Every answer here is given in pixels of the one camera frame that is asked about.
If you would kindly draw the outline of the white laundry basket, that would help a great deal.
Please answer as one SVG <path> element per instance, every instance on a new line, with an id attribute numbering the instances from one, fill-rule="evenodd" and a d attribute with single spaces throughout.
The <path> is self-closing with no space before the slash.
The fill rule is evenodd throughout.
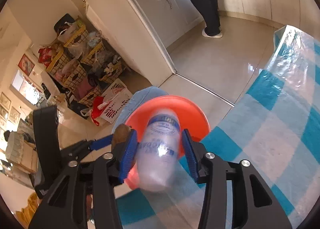
<path id="1" fill-rule="evenodd" d="M 93 100 L 90 113 L 91 120 L 96 126 L 100 125 L 100 119 L 112 124 L 131 97 L 132 93 L 127 86 L 117 78 L 102 95 Z"/>

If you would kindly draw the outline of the clear plastic bottle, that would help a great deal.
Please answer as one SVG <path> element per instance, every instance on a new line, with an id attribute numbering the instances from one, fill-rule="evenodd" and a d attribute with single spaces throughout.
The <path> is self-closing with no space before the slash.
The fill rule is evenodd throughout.
<path id="1" fill-rule="evenodd" d="M 136 155 L 139 187 L 162 192 L 171 186 L 178 159 L 181 127 L 176 113 L 162 108 L 150 117 Z"/>

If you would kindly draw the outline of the blue stool cushion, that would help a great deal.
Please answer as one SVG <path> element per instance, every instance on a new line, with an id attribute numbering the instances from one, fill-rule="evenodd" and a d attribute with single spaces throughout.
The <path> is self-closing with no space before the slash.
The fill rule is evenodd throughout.
<path id="1" fill-rule="evenodd" d="M 112 129 L 112 133 L 116 131 L 116 128 L 120 124 L 124 124 L 131 115 L 131 113 L 133 113 L 142 104 L 151 99 L 166 95 L 168 95 L 168 93 L 155 86 L 147 87 L 145 89 L 135 92 L 129 100 L 129 102 L 122 109 L 120 115 L 118 116 Z"/>

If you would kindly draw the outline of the white kitchen cabinets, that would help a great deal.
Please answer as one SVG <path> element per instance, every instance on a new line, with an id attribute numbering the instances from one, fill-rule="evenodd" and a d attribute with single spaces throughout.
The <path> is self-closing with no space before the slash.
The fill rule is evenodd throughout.
<path id="1" fill-rule="evenodd" d="M 220 33 L 220 16 L 300 28 L 319 37 L 319 7 L 314 0 L 137 0 L 165 47 L 199 23 Z"/>

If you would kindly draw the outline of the blue checkered tablecloth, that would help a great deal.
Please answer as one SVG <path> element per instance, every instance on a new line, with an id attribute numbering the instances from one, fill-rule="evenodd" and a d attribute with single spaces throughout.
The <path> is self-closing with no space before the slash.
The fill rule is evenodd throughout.
<path id="1" fill-rule="evenodd" d="M 273 40 L 266 67 L 203 144 L 226 161 L 247 159 L 293 228 L 319 228 L 319 41 L 292 26 Z M 171 189 L 135 189 L 117 204 L 124 228 L 197 228 L 203 200 L 181 158 Z"/>

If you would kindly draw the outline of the brown potato half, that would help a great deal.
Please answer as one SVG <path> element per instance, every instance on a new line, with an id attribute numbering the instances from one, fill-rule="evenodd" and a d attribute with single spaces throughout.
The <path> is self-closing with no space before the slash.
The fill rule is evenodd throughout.
<path id="1" fill-rule="evenodd" d="M 126 142 L 127 137 L 131 132 L 131 127 L 125 124 L 120 124 L 116 127 L 112 141 L 111 141 L 111 150 L 113 151 L 117 144 Z"/>

